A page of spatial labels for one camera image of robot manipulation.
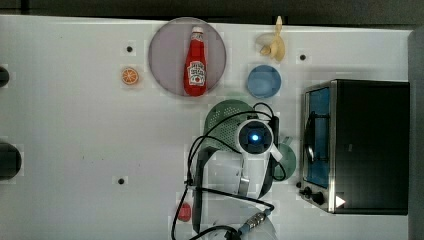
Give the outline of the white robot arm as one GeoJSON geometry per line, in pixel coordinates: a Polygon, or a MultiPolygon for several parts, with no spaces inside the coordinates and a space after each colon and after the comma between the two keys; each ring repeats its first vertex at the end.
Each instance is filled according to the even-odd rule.
{"type": "Polygon", "coordinates": [[[263,201],[274,181],[278,123],[222,120],[204,134],[193,184],[192,226],[207,240],[278,240],[263,201]]]}

